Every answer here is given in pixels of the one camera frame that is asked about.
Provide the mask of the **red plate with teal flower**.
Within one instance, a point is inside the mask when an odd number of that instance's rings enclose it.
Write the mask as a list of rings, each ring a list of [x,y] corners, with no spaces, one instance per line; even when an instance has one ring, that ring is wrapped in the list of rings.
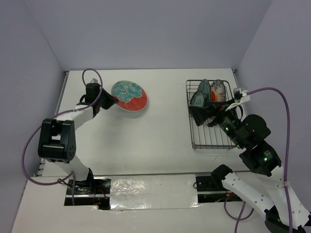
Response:
[[[132,81],[118,81],[111,88],[111,95],[115,97],[117,105],[130,112],[143,110],[148,103],[145,90]]]

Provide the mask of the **dark teal blossom plate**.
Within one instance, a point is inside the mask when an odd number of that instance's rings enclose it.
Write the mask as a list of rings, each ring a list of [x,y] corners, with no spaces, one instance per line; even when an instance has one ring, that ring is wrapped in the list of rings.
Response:
[[[197,91],[201,92],[204,97],[204,101],[210,101],[211,98],[211,89],[210,84],[207,79],[201,80],[201,82],[198,85]]]

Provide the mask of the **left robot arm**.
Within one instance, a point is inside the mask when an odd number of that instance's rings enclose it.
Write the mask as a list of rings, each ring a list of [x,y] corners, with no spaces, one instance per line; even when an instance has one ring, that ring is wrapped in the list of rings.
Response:
[[[95,189],[93,172],[76,155],[75,131],[92,120],[101,109],[109,109],[119,100],[106,92],[98,83],[88,83],[86,93],[74,111],[56,118],[43,120],[38,143],[38,155],[59,166],[67,174],[75,175],[75,186],[83,193]]]

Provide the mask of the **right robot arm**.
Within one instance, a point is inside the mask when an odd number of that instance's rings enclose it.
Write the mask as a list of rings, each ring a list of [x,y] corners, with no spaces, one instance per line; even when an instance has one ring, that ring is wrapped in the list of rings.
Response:
[[[264,218],[272,233],[303,233],[311,224],[311,214],[299,201],[285,179],[285,165],[265,138],[271,131],[258,115],[238,118],[233,100],[226,102],[191,101],[189,113],[197,126],[208,118],[209,127],[219,126],[237,148],[246,167],[256,175],[269,194],[265,197],[243,182],[232,169],[220,165],[211,173],[211,184],[217,190],[227,189],[238,195]]]

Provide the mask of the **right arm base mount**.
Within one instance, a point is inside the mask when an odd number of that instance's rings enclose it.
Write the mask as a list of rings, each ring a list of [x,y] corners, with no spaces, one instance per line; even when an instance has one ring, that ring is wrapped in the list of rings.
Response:
[[[211,176],[196,176],[195,178],[192,186],[198,193],[212,194],[222,190],[213,183]]]

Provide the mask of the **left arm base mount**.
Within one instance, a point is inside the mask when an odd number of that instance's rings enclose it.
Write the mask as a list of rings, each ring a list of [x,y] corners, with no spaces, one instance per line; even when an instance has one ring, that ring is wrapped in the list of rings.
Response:
[[[95,206],[99,210],[110,210],[110,188],[112,177],[94,177],[91,188],[81,187],[75,183],[72,192],[73,180],[62,182],[66,189],[65,206]]]

